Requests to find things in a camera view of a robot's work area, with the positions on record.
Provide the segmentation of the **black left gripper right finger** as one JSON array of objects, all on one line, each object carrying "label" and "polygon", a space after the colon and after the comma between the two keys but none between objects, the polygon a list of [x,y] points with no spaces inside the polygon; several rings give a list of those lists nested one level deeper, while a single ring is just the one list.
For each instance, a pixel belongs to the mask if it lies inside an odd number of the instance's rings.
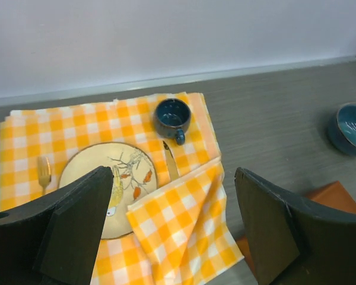
[{"label": "black left gripper right finger", "polygon": [[356,284],[356,214],[241,167],[234,182],[259,284]]}]

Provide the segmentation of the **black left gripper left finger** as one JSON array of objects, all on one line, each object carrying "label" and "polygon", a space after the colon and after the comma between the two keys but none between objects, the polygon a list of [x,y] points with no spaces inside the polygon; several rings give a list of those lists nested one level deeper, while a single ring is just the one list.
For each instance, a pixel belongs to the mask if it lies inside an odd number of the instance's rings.
[{"label": "black left gripper left finger", "polygon": [[89,284],[112,193],[99,166],[72,183],[0,212],[0,284]]}]

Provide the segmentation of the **brown jewelry box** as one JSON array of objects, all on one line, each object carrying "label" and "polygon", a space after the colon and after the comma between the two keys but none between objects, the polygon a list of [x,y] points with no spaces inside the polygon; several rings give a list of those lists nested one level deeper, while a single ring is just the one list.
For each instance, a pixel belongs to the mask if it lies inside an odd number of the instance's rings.
[{"label": "brown jewelry box", "polygon": [[[334,181],[323,187],[308,191],[303,196],[327,207],[356,214],[355,200],[339,181]],[[237,239],[236,243],[244,255],[248,267],[256,277],[255,265],[252,260],[246,235]]]}]

